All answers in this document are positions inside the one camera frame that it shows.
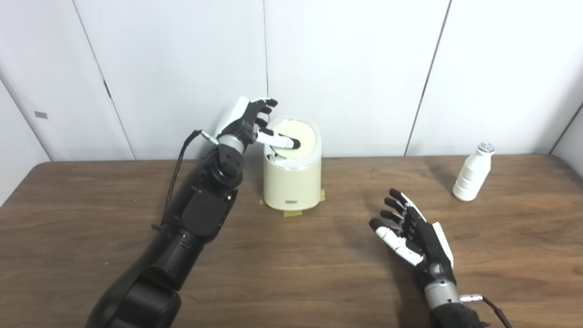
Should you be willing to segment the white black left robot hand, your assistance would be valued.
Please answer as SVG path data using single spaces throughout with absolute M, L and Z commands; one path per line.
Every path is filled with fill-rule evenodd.
M 268 128 L 268 123 L 259 117 L 260 113 L 270 114 L 278 101 L 261 97 L 250 101 L 241 96 L 235 106 L 221 117 L 214 133 L 219 144 L 235 148 L 240 154 L 254 143 L 267 144 L 271 147 L 298 149 L 301 142 Z

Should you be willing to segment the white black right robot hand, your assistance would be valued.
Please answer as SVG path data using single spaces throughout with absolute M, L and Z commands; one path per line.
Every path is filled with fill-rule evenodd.
M 414 282 L 425 289 L 434 282 L 456 285 L 453 255 L 439 222 L 426 220 L 414 202 L 391 188 L 380 217 L 369 221 L 373 232 L 396 255 L 414 267 Z

